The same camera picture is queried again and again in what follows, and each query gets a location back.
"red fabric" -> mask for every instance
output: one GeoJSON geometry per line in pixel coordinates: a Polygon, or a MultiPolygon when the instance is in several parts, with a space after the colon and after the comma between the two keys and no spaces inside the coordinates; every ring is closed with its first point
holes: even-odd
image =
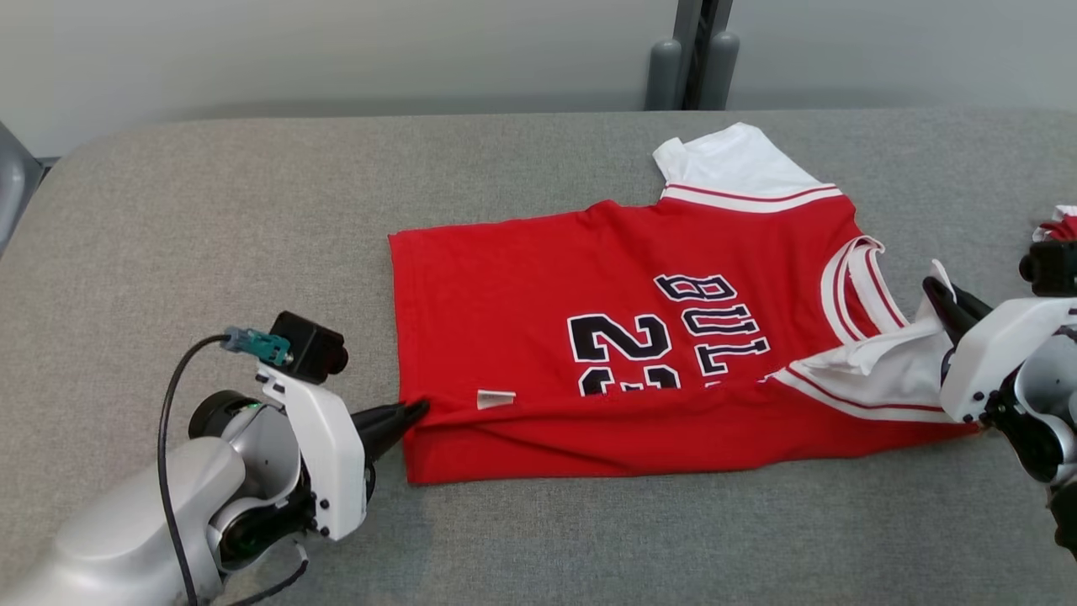
{"type": "MultiPolygon", "coordinates": [[[[743,469],[803,457],[857,456],[950,437],[952,427],[866,422],[756,380],[840,346],[821,302],[827,262],[862,235],[842,195],[779,213],[737,212],[665,199],[612,200],[586,210],[390,236],[395,276],[401,398],[431,411],[404,441],[408,479],[623,476],[743,469]],[[672,300],[656,276],[722,274],[737,295],[672,300]],[[693,336],[687,309],[745,306],[753,335],[693,336]],[[605,314],[633,336],[654,315],[671,351],[633,362],[606,346],[607,363],[574,360],[569,319],[605,314]],[[696,348],[769,351],[719,357],[704,377],[696,348]],[[674,369],[681,390],[647,386],[644,369],[674,369]],[[581,395],[585,371],[609,368],[607,396],[581,395]],[[721,383],[718,389],[704,390],[721,383]],[[512,392],[478,410],[477,393],[512,392]]],[[[852,322],[878,334],[847,288],[852,322]]]]}
{"type": "Polygon", "coordinates": [[[1051,239],[1062,241],[1077,239],[1077,216],[1067,214],[1061,221],[1048,221],[1040,223],[1039,226],[1047,229],[1047,235],[1051,239]]]}
{"type": "Polygon", "coordinates": [[[732,471],[864,456],[975,433],[970,425],[852,418],[777,380],[518,401],[482,411],[474,403],[456,405],[457,412],[432,417],[410,435],[408,481],[732,471]]]}

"black cable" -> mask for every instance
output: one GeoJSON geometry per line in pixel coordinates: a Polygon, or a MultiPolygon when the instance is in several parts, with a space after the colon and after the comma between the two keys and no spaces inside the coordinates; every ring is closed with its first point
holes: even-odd
{"type": "Polygon", "coordinates": [[[187,564],[187,554],[183,551],[183,539],[180,537],[180,527],[176,523],[176,511],[172,510],[172,497],[168,493],[168,469],[165,465],[166,440],[168,438],[168,415],[172,410],[172,398],[176,396],[176,387],[180,383],[180,377],[187,367],[191,358],[199,350],[212,343],[227,341],[226,335],[214,335],[207,337],[195,343],[183,357],[180,364],[176,365],[172,372],[172,380],[168,382],[168,390],[165,391],[165,401],[160,406],[160,426],[157,428],[157,483],[160,488],[160,503],[165,508],[165,523],[168,525],[168,534],[172,537],[172,549],[176,550],[176,559],[180,563],[180,575],[183,577],[183,588],[187,593],[187,605],[198,606],[198,592],[195,590],[195,581],[191,577],[191,565],[187,564]]]}
{"type": "Polygon", "coordinates": [[[295,572],[292,573],[286,579],[280,581],[279,583],[272,586],[271,588],[265,591],[260,591],[258,593],[255,593],[250,597],[244,597],[239,602],[233,602],[228,606],[251,606],[251,604],[262,602],[266,597],[269,597],[270,595],[276,595],[284,591],[285,589],[292,587],[292,584],[294,584],[295,581],[299,580],[299,577],[302,577],[303,574],[307,572],[307,565],[310,564],[310,560],[307,558],[307,550],[303,549],[303,546],[299,545],[298,541],[295,542],[295,549],[299,551],[299,558],[302,558],[303,561],[299,563],[299,567],[296,568],[295,572]]]}

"gray bracket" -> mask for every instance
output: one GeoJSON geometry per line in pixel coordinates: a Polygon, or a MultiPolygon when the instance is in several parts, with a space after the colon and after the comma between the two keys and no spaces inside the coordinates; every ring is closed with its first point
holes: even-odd
{"type": "Polygon", "coordinates": [[[681,43],[662,40],[651,47],[647,66],[647,97],[644,111],[670,111],[677,104],[677,81],[681,74],[681,43]]]}
{"type": "Polygon", "coordinates": [[[731,31],[719,31],[711,37],[707,48],[707,71],[699,93],[700,110],[724,110],[729,99],[729,86],[740,52],[740,38],[731,31]]]}
{"type": "Polygon", "coordinates": [[[0,123],[0,252],[8,245],[43,171],[30,152],[0,123]]]}

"jersey number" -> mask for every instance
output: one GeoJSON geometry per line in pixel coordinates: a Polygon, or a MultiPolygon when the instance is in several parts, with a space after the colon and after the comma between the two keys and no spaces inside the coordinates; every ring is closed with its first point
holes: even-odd
{"type": "MultiPolygon", "coordinates": [[[[729,300],[737,297],[737,290],[722,276],[697,278],[684,274],[661,274],[655,284],[668,298],[674,301],[711,302],[708,308],[688,308],[681,314],[688,334],[698,339],[731,337],[733,343],[699,344],[695,347],[700,375],[713,378],[729,372],[723,362],[727,356],[752,356],[770,351],[765,337],[756,337],[759,327],[746,306],[729,300]],[[717,307],[718,301],[725,307],[717,307]],[[739,338],[736,336],[753,336],[739,338]]],[[[643,367],[643,381],[632,383],[620,381],[623,392],[643,390],[646,386],[676,389],[681,386],[677,371],[658,364],[672,351],[669,329],[666,323],[654,314],[635,316],[634,330],[617,324],[605,314],[588,314],[569,319],[569,338],[572,355],[577,363],[590,366],[579,377],[579,393],[584,396],[605,394],[611,385],[618,384],[610,363],[613,348],[625,360],[651,363],[643,367]]]]}
{"type": "MultiPolygon", "coordinates": [[[[569,319],[569,338],[572,354],[577,363],[609,363],[610,347],[629,361],[657,361],[669,354],[669,329],[658,316],[644,314],[635,318],[635,335],[615,323],[605,314],[589,314],[569,319]]],[[[681,378],[666,365],[643,367],[643,383],[620,384],[625,392],[654,387],[680,387],[681,378]]],[[[584,396],[605,394],[606,389],[617,381],[613,370],[604,366],[588,367],[579,378],[579,393],[584,396]]]]}

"gray cushion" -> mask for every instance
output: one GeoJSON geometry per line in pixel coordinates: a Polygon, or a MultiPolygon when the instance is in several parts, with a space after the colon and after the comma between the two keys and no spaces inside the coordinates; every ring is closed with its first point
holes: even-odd
{"type": "MultiPolygon", "coordinates": [[[[991,302],[1033,226],[1077,196],[1077,116],[887,110],[238,119],[153,126],[64,158],[0,259],[0,584],[58,525],[153,463],[160,395],[193,341],[292,310],[346,336],[327,386],[396,393],[386,234],[648,203],[651,152],[738,119],[838,183],[911,312],[933,256],[991,302]]],[[[196,358],[201,398],[256,394],[253,365],[196,358]]],[[[1043,488],[984,436],[751,473],[411,488],[398,449],[365,525],[311,540],[274,604],[1034,603],[1077,600],[1043,488]]],[[[294,566],[286,550],[229,586],[294,566]]]]}

